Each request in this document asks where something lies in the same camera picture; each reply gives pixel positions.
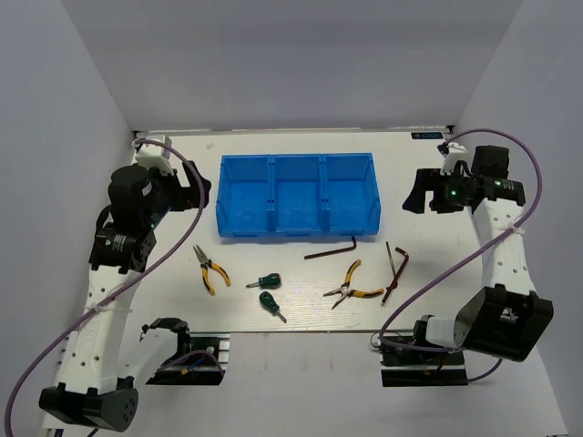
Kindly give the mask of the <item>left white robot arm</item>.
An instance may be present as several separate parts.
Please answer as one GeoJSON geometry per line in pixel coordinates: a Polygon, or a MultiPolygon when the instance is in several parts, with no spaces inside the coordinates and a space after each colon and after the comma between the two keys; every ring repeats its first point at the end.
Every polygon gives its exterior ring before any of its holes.
{"type": "Polygon", "coordinates": [[[156,245],[155,229],[170,212],[203,210],[210,182],[191,160],[183,163],[189,184],[166,159],[117,169],[107,188],[90,253],[89,290],[77,341],[55,386],[41,391],[40,408],[61,422],[124,432],[138,408],[138,389],[166,363],[192,353],[189,326],[158,318],[146,326],[138,346],[119,356],[131,302],[156,245]]]}

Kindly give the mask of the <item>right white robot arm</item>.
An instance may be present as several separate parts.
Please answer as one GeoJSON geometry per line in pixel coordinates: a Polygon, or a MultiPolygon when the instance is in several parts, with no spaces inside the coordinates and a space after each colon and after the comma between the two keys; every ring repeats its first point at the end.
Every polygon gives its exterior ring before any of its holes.
{"type": "Polygon", "coordinates": [[[508,177],[505,147],[477,147],[471,163],[467,150],[455,142],[438,149],[443,165],[417,170],[403,208],[415,214],[427,208],[438,214],[466,209],[480,245],[509,234],[482,254],[481,288],[455,317],[425,315],[415,324],[412,354],[424,363],[445,349],[523,361],[554,315],[552,303],[537,295],[516,225],[526,203],[524,187],[508,177]]]}

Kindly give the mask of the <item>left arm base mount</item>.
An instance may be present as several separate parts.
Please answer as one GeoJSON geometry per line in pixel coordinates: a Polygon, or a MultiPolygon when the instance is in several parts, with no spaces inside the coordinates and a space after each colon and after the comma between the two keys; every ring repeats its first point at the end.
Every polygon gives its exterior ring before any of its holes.
{"type": "Polygon", "coordinates": [[[173,366],[170,359],[164,363],[147,385],[152,386],[219,386],[226,372],[230,354],[229,333],[192,334],[187,351],[204,351],[192,353],[188,358],[173,366]]]}

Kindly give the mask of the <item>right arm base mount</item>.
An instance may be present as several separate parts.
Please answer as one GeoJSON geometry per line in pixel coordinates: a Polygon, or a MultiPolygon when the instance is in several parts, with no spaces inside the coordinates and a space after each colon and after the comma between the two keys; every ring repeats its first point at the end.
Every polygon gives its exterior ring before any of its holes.
{"type": "Polygon", "coordinates": [[[384,388],[466,386],[468,378],[462,352],[425,353],[393,348],[374,332],[371,347],[379,352],[384,388]]]}

